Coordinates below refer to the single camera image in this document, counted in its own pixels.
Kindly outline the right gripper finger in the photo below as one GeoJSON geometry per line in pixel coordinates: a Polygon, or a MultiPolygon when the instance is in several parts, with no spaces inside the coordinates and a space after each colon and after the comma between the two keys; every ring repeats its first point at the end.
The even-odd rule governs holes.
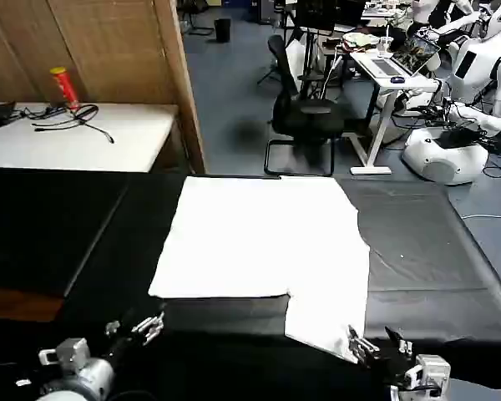
{"type": "Polygon", "coordinates": [[[398,352],[405,358],[411,358],[413,355],[412,342],[406,340],[401,333],[390,328],[389,326],[385,326],[385,331],[388,335],[389,340],[391,341],[393,346],[398,350],[398,352]]]}
{"type": "Polygon", "coordinates": [[[351,325],[348,325],[348,347],[357,361],[361,364],[372,364],[379,358],[379,347],[360,337],[351,325]]]}

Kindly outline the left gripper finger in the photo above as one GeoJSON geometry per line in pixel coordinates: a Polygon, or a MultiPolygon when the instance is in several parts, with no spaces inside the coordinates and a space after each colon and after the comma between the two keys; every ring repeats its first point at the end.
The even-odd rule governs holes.
{"type": "Polygon", "coordinates": [[[164,329],[164,311],[157,312],[152,317],[132,326],[130,338],[133,345],[146,346],[151,343],[164,329]]]}
{"type": "Polygon", "coordinates": [[[106,337],[113,337],[130,330],[134,318],[134,309],[129,309],[121,313],[115,319],[106,323],[104,327],[104,335],[106,337]]]}

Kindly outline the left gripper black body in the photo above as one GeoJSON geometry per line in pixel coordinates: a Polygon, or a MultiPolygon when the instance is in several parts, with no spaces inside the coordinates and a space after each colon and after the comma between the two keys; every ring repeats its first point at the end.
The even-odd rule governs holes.
{"type": "Polygon", "coordinates": [[[144,334],[139,332],[116,332],[109,336],[109,346],[103,359],[113,370],[118,370],[127,357],[144,345],[144,334]]]}

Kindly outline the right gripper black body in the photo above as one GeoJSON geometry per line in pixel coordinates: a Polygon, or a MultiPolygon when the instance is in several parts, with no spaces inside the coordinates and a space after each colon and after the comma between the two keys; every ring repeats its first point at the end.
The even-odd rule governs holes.
{"type": "Polygon", "coordinates": [[[406,372],[416,363],[412,355],[397,348],[381,348],[367,356],[366,365],[371,375],[383,383],[405,383],[406,372]]]}

